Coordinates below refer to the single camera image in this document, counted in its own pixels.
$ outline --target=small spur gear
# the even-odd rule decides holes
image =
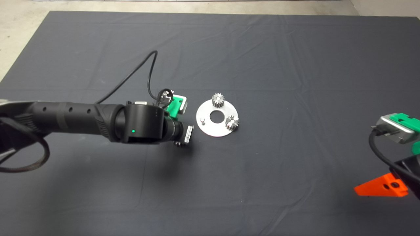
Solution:
[[[221,93],[216,93],[211,98],[213,106],[216,108],[222,107],[223,103],[225,102],[225,96]]]
[[[239,119],[235,119],[235,116],[231,115],[226,118],[226,128],[230,131],[234,131],[239,126]]]

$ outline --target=table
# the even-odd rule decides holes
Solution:
[[[158,50],[152,91],[186,96],[182,121],[221,92],[241,126],[222,138],[196,128],[184,149],[51,134],[42,168],[0,174],[0,234],[417,235],[413,194],[353,187],[388,172],[370,126],[420,117],[419,42],[414,17],[50,12],[1,98],[94,102]],[[106,102],[151,101],[149,66]],[[385,138],[378,146],[393,160],[410,154]]]

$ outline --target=round metal plate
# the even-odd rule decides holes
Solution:
[[[215,110],[221,111],[223,115],[225,116],[225,118],[223,119],[221,123],[214,123],[213,121],[210,120],[210,114]],[[226,118],[231,115],[234,115],[235,118],[239,119],[238,112],[236,111],[235,107],[231,103],[225,101],[222,107],[216,108],[213,106],[212,100],[210,99],[210,100],[205,101],[198,108],[197,114],[196,114],[197,125],[198,127],[200,127],[200,129],[204,133],[210,136],[213,136],[213,137],[226,136],[232,132],[228,130],[225,125]],[[200,120],[202,118],[204,118],[205,124],[201,123]]]

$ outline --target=green 3d-printed part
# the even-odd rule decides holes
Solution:
[[[413,146],[411,147],[411,152],[414,155],[419,155],[420,154],[420,142],[413,143]]]
[[[415,132],[420,133],[420,120],[410,117],[404,113],[399,113],[396,115],[391,115],[389,117],[392,121],[397,122],[407,128],[414,130]]]
[[[177,119],[177,115],[179,112],[179,108],[181,108],[183,99],[179,97],[173,97],[172,102],[169,104],[169,106],[166,108],[166,110],[169,112],[169,116]]]

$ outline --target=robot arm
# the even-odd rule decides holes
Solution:
[[[59,132],[98,134],[111,142],[125,144],[173,141],[180,146],[189,144],[192,130],[193,125],[180,122],[164,108],[146,102],[127,102],[126,105],[2,102],[0,159],[37,142],[28,132],[42,140],[52,132]]]

